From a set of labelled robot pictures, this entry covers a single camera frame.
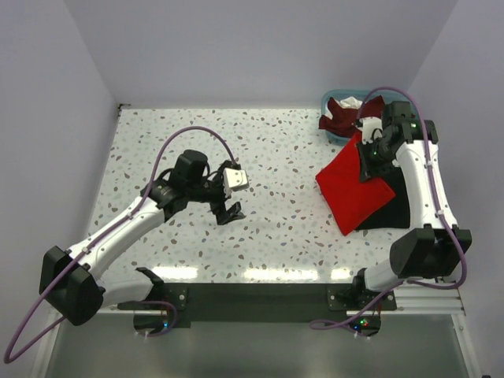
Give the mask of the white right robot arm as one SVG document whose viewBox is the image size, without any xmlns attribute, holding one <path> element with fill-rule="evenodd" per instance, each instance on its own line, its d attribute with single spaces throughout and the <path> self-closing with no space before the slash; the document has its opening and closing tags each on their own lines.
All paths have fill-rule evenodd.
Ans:
<svg viewBox="0 0 504 378">
<path fill-rule="evenodd" d="M 403 282 L 431 287 L 433 279 L 448 277 L 456 268 L 461 268 L 461 275 L 451 286 L 459 287 L 467 275 L 465 252 L 472 235 L 459 228 L 450 209 L 434 123 L 414 117 L 411 102 L 393 101 L 384 107 L 380 127 L 363 120 L 359 125 L 367 133 L 357 144 L 359 180 L 399 177 L 409 206 L 409 231 L 391 244 L 385 261 L 354 277 L 352 303 L 369 309 L 381 291 Z"/>
</svg>

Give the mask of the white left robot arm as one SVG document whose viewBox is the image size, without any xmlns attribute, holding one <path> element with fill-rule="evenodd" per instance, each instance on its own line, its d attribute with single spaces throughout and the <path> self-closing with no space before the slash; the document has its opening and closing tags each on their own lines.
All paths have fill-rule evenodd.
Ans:
<svg viewBox="0 0 504 378">
<path fill-rule="evenodd" d="M 241 165 L 225 161 L 209 170 L 208 158 L 185 150 L 174 167 L 162 171 L 146 185 L 128 208 L 88 239 L 67 250 L 58 246 L 43 256 L 39 293 L 71 324 L 88 322 L 104 306 L 138 302 L 146 309 L 158 307 L 163 290 L 152 275 L 142 283 L 105 289 L 103 273 L 145 234 L 184 211 L 191 202 L 207 203 L 219 225 L 242 219 L 240 203 L 226 201 L 235 191 L 249 187 Z"/>
</svg>

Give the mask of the red t shirt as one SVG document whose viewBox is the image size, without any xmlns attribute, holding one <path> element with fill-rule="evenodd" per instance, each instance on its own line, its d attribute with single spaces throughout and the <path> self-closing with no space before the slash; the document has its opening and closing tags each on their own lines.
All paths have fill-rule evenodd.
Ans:
<svg viewBox="0 0 504 378">
<path fill-rule="evenodd" d="M 317 175 L 321 194 L 343 235 L 358 226 L 395 198 L 395 192 L 381 178 L 360 181 L 358 143 L 355 132 L 337 156 Z"/>
</svg>

